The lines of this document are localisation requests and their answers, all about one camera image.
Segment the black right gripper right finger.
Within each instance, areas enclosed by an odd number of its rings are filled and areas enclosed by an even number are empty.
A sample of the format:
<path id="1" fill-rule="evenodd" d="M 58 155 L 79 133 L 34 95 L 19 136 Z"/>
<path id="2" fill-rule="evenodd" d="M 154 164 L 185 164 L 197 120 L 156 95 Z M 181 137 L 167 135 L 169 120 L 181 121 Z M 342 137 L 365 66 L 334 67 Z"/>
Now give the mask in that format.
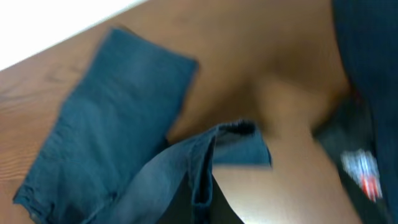
<path id="1" fill-rule="evenodd" d="M 244 224 L 230 207 L 217 181 L 212 177 L 213 197 L 210 205 L 210 224 Z"/>

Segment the dark blue denim shorts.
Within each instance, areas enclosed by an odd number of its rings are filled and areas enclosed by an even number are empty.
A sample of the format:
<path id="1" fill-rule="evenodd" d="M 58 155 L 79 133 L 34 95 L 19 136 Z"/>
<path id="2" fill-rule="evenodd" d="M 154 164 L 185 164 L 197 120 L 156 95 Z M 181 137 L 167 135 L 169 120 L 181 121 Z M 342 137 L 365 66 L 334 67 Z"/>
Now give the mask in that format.
<path id="1" fill-rule="evenodd" d="M 213 166 L 272 159 L 251 121 L 167 141 L 196 69 L 192 58 L 111 30 L 13 202 L 35 223 L 157 223 L 187 174 L 191 223 L 209 223 Z"/>

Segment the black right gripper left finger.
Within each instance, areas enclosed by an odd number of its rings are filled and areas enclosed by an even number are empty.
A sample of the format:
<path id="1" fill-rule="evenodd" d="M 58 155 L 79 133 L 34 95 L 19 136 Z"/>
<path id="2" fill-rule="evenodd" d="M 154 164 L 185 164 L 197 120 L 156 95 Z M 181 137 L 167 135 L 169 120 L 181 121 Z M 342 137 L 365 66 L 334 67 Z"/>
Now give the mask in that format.
<path id="1" fill-rule="evenodd" d="M 157 224 L 191 224 L 192 221 L 192 190 L 185 174 L 171 203 Z"/>

